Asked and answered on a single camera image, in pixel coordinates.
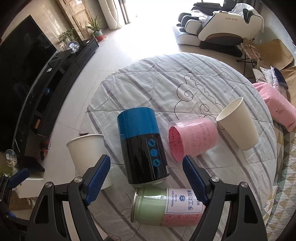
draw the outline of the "flat screen tv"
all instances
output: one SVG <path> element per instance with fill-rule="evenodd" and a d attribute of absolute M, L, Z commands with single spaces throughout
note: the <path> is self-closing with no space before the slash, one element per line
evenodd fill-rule
<path fill-rule="evenodd" d="M 0 151 L 11 149 L 24 101 L 41 70 L 56 52 L 31 16 L 0 45 Z"/>

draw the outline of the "paper cup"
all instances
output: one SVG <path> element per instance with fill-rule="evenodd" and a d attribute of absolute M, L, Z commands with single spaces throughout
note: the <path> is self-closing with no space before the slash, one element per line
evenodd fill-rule
<path fill-rule="evenodd" d="M 244 98 L 239 97 L 218 115 L 221 124 L 242 150 L 249 150 L 256 145 L 259 134 Z"/>
<path fill-rule="evenodd" d="M 86 170 L 94 167 L 102 155 L 106 155 L 104 136 L 91 134 L 77 137 L 67 143 L 75 169 L 79 176 L 83 176 Z M 112 185 L 110 174 L 106 176 L 101 189 Z"/>
<path fill-rule="evenodd" d="M 169 129 L 170 151 L 181 162 L 186 155 L 198 156 L 213 148 L 217 136 L 216 125 L 207 118 L 178 122 Z"/>

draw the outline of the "potted plant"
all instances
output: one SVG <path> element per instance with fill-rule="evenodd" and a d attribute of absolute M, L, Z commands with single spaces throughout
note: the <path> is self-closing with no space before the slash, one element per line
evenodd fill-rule
<path fill-rule="evenodd" d="M 101 23 L 102 23 L 102 19 L 100 19 L 98 22 L 97 22 L 97 17 L 95 19 L 91 18 L 90 22 L 89 22 L 89 25 L 86 25 L 86 22 L 85 22 L 85 28 L 88 28 L 90 30 L 93 31 L 93 35 L 94 37 L 98 40 L 98 41 L 102 41 L 104 39 L 104 35 L 102 34 L 102 31 L 101 31 Z"/>
<path fill-rule="evenodd" d="M 75 38 L 74 38 L 74 28 L 71 28 L 69 30 L 67 30 L 66 32 L 63 32 L 60 36 L 59 36 L 59 41 L 61 42 L 65 42 L 66 45 L 68 42 L 71 42 L 71 41 L 74 41 Z"/>

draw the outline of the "blue lid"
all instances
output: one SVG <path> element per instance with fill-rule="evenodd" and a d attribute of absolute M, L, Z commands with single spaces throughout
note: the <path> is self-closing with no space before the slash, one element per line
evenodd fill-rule
<path fill-rule="evenodd" d="M 117 117 L 120 139 L 159 133 L 154 110 L 148 107 L 137 107 L 121 112 Z"/>

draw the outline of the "tv cabinet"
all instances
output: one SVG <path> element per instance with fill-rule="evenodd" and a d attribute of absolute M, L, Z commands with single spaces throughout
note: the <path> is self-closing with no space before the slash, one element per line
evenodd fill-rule
<path fill-rule="evenodd" d="M 28 96 L 17 126 L 12 149 L 18 155 L 19 168 L 28 168 L 31 173 L 45 171 L 34 157 L 25 156 L 29 133 L 32 130 L 49 138 L 67 94 L 98 47 L 95 39 L 84 40 L 76 53 L 60 52 L 47 65 Z"/>

